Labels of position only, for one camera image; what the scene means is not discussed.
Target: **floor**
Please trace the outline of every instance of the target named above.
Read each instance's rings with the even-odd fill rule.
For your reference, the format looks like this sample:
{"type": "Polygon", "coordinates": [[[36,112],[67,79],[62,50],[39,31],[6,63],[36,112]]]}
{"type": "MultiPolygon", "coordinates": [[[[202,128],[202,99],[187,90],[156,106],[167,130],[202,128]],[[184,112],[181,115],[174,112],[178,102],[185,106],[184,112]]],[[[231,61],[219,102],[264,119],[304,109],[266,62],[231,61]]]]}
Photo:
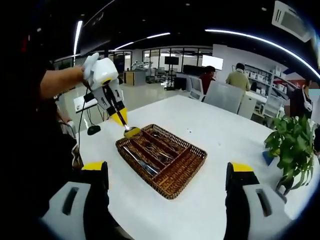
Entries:
{"type": "MultiPolygon", "coordinates": [[[[143,107],[145,105],[175,96],[183,95],[188,96],[188,92],[181,90],[166,91],[160,83],[145,84],[142,86],[132,86],[121,84],[120,88],[123,90],[124,105],[128,111],[143,107]]],[[[76,131],[79,129],[79,122],[81,113],[76,113],[74,98],[83,96],[86,93],[86,88],[83,85],[79,85],[76,88],[70,90],[69,92],[63,94],[57,105],[60,107],[64,114],[67,114],[74,122],[76,131]]],[[[85,130],[91,126],[90,123],[99,124],[103,121],[103,111],[98,106],[91,107],[85,110],[82,115],[82,121],[80,125],[80,131],[85,130]]]]}

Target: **blue object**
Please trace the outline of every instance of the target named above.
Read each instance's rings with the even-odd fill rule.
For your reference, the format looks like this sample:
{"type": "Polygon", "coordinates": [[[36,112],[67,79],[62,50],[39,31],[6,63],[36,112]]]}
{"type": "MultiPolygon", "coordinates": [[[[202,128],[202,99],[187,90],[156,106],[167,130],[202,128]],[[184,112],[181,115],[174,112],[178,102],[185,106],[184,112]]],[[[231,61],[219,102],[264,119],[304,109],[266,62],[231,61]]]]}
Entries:
{"type": "Polygon", "coordinates": [[[263,151],[263,152],[262,152],[262,156],[263,156],[263,158],[264,158],[264,160],[265,160],[265,162],[266,162],[266,164],[267,164],[268,166],[272,163],[272,161],[273,161],[274,158],[275,158],[275,157],[269,157],[269,156],[268,156],[268,151],[263,151]]]}

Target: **air conditioner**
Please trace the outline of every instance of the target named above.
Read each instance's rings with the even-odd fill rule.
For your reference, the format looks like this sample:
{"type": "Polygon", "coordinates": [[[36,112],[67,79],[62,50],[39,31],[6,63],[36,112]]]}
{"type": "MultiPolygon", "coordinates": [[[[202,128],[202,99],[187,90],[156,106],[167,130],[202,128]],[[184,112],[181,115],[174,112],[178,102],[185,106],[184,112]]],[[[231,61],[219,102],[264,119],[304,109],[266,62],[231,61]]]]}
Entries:
{"type": "Polygon", "coordinates": [[[275,1],[272,24],[294,35],[303,42],[311,39],[311,31],[296,11],[281,1],[275,1]]]}

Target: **man in yellow shirt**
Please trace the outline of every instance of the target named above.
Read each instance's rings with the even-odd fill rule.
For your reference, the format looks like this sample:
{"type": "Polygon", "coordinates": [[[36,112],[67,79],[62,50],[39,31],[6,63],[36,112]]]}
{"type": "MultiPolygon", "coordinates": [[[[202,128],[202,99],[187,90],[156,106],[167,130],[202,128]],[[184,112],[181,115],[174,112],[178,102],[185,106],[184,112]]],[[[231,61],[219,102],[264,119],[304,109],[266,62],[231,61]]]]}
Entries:
{"type": "Polygon", "coordinates": [[[235,67],[235,71],[230,73],[226,79],[226,83],[237,88],[240,88],[244,91],[250,90],[249,79],[245,75],[245,65],[238,63],[235,67]]]}

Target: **wicker tray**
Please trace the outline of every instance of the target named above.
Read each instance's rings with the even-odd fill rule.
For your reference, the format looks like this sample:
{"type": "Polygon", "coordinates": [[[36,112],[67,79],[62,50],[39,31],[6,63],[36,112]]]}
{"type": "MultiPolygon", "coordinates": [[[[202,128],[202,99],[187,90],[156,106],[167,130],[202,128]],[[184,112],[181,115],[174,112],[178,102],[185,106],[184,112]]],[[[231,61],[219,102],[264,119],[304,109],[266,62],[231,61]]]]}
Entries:
{"type": "Polygon", "coordinates": [[[176,198],[204,164],[207,153],[163,128],[151,124],[141,129],[137,139],[122,138],[115,143],[120,155],[151,187],[166,199],[176,198]],[[130,156],[124,146],[150,166],[157,167],[157,175],[150,175],[130,156]],[[159,152],[173,158],[158,160],[159,152]]]}

